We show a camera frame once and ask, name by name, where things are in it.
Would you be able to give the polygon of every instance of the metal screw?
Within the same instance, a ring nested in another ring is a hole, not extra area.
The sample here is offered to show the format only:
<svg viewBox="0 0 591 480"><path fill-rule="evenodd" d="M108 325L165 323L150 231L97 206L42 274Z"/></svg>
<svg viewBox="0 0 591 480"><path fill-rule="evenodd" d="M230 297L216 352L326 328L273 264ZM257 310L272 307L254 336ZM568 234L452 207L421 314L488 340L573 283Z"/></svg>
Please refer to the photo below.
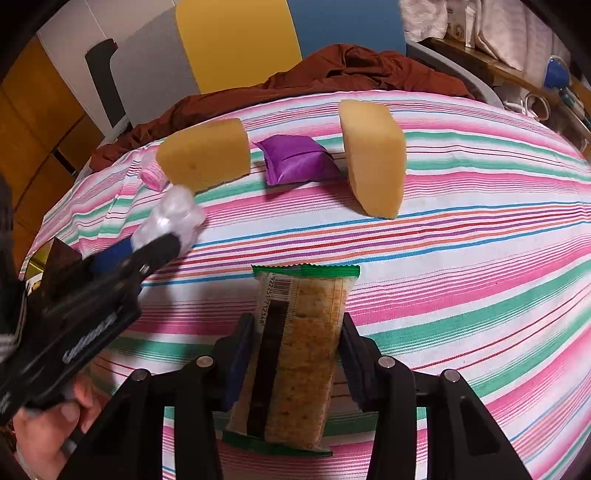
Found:
<svg viewBox="0 0 591 480"><path fill-rule="evenodd" d="M445 370L443 376L450 382L457 382L460 380L460 374L455 370Z"/></svg>
<svg viewBox="0 0 591 480"><path fill-rule="evenodd" d="M396 365L396 360L394 360L394 358L391 356L384 355L379 358L378 365L384 368L392 368L394 365Z"/></svg>
<svg viewBox="0 0 591 480"><path fill-rule="evenodd" d="M148 372L145 368L138 368L137 370L134 370L134 372L131 374L131 380L133 380L134 382L141 382L149 374L150 372Z"/></svg>
<svg viewBox="0 0 591 480"><path fill-rule="evenodd" d="M201 368L207 368L213 365L213 358L208 355L203 355L197 358L197 366Z"/></svg>

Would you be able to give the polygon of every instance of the brown jacket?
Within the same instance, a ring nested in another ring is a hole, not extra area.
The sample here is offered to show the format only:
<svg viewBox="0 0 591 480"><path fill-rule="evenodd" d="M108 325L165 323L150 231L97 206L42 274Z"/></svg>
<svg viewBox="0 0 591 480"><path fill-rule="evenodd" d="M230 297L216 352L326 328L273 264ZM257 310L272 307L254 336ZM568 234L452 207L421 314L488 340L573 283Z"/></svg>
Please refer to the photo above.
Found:
<svg viewBox="0 0 591 480"><path fill-rule="evenodd" d="M406 90L472 98L461 80L435 72L396 51L376 53L354 45L330 45L265 83L185 97L160 118L138 125L117 142L98 148L90 166L94 171L102 170L134 148L247 106L312 93L362 90Z"/></svg>

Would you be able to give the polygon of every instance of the purple snack wrapper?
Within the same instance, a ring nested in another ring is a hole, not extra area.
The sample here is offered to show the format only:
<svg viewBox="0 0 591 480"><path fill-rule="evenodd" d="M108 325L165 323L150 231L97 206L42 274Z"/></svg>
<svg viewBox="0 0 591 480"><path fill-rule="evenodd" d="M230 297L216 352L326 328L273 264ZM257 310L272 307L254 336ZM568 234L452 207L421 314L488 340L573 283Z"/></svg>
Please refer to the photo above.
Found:
<svg viewBox="0 0 591 480"><path fill-rule="evenodd" d="M341 178L326 149L304 135L275 135L255 142L265 156L267 185Z"/></svg>

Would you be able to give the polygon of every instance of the sponge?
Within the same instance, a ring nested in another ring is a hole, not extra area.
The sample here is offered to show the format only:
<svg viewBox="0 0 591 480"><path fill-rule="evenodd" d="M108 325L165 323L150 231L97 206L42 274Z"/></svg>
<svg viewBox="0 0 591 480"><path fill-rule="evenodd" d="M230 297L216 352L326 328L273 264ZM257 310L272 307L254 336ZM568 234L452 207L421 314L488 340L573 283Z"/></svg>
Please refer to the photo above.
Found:
<svg viewBox="0 0 591 480"><path fill-rule="evenodd" d="M156 162L173 185L200 192L248 174L251 151L242 122L229 118L173 133L158 147Z"/></svg>
<svg viewBox="0 0 591 480"><path fill-rule="evenodd" d="M355 197L369 216L396 218L406 175L404 132L379 103L343 100L339 118Z"/></svg>

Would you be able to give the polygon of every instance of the striped tablecloth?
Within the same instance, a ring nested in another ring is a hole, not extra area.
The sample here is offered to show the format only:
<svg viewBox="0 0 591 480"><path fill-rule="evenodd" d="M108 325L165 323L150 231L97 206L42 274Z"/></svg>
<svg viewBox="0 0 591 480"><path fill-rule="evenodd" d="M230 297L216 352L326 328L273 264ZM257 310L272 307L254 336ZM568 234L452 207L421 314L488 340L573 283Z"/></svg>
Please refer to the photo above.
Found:
<svg viewBox="0 0 591 480"><path fill-rule="evenodd" d="M254 309L251 264L359 264L347 308L361 334L411 368L458 369L533 478L559 478L591 428L591 168L534 121L423 93L315 95L225 117L239 117L251 142L306 134L338 158L343 98L385 103L405 131L398 218L365 216L345 181L267 188L253 146L250 175L196 196L207 228L184 259L145 283L142 318L93 363L97 384L112 391L135 368L169 371L207 352ZM130 235L161 197L137 176L158 144L70 191L33 249L57 235L90 254ZM424 478L424 411L418 416ZM166 417L171 479L174 412ZM216 416L218 428L226 421ZM364 478L374 425L341 372L324 431L331 458L255 456L225 445L220 456L229 479Z"/></svg>

